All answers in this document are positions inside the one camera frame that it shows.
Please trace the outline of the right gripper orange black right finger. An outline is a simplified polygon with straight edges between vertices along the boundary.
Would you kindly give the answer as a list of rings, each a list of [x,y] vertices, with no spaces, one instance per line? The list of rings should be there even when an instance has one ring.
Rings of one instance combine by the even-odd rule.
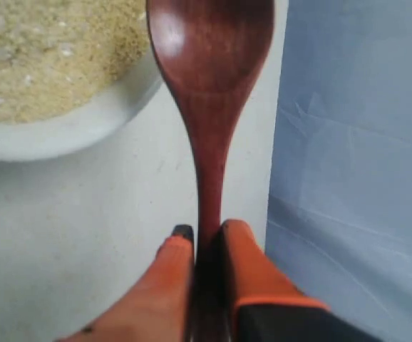
[[[307,296],[266,257],[246,222],[222,225],[233,341],[375,341]]]

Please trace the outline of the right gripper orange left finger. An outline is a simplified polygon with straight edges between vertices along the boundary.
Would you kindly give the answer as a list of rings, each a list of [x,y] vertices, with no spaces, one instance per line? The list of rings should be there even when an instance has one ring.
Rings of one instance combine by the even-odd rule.
[[[186,341],[194,233],[175,226],[155,259],[130,290],[98,318],[62,341]]]

